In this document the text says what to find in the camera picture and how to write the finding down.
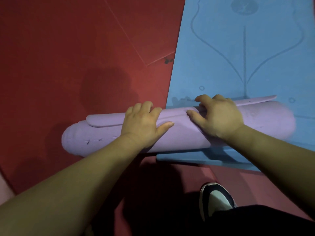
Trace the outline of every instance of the forearm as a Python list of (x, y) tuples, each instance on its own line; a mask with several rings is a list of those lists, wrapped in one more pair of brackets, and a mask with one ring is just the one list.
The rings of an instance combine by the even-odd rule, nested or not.
[(79, 235), (141, 149), (116, 139), (0, 207), (0, 235)]
[(314, 217), (315, 152), (247, 126), (235, 131), (226, 143), (251, 161), (291, 200)]

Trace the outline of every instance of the left hand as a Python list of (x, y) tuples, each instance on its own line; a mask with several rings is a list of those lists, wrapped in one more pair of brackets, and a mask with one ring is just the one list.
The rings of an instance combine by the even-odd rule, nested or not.
[(156, 122), (162, 109), (154, 108), (151, 111), (152, 107), (152, 102), (146, 101), (128, 108), (121, 129), (120, 136), (129, 137), (141, 149), (152, 146), (174, 125), (173, 122), (166, 122), (157, 127)]

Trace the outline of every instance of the shoe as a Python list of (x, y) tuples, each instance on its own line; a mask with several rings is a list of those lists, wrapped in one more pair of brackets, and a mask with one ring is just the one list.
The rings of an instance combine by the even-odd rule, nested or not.
[(236, 208), (232, 196), (218, 183), (202, 186), (199, 196), (199, 210), (203, 221), (207, 221), (215, 211)]

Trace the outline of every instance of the rolled yoga mat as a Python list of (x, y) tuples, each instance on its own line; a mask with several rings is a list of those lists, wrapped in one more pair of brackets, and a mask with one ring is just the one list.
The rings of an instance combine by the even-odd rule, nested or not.
[[(282, 103), (271, 101), (276, 95), (235, 101), (242, 113), (244, 123), (260, 132), (278, 139), (287, 139), (295, 131), (293, 113)], [(206, 114), (203, 107), (165, 109), (161, 112), (157, 126), (172, 121), (175, 123), (150, 149), (145, 152), (193, 150), (225, 146), (217, 139), (205, 136), (187, 116), (187, 110)], [(120, 136), (125, 113), (88, 115), (68, 127), (62, 135), (63, 148), (83, 157), (108, 145)]]

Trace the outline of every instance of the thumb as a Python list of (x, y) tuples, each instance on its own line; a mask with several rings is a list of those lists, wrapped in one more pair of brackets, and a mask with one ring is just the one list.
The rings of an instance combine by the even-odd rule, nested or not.
[(166, 122), (166, 123), (163, 123), (161, 126), (159, 126), (157, 128), (158, 138), (163, 136), (168, 131), (168, 129), (170, 129), (172, 126), (174, 126), (173, 122)]
[(204, 124), (206, 122), (206, 119), (201, 116), (199, 113), (193, 111), (193, 110), (188, 110), (187, 111), (188, 116), (190, 117), (190, 119), (195, 122), (198, 126), (200, 127), (204, 127)]

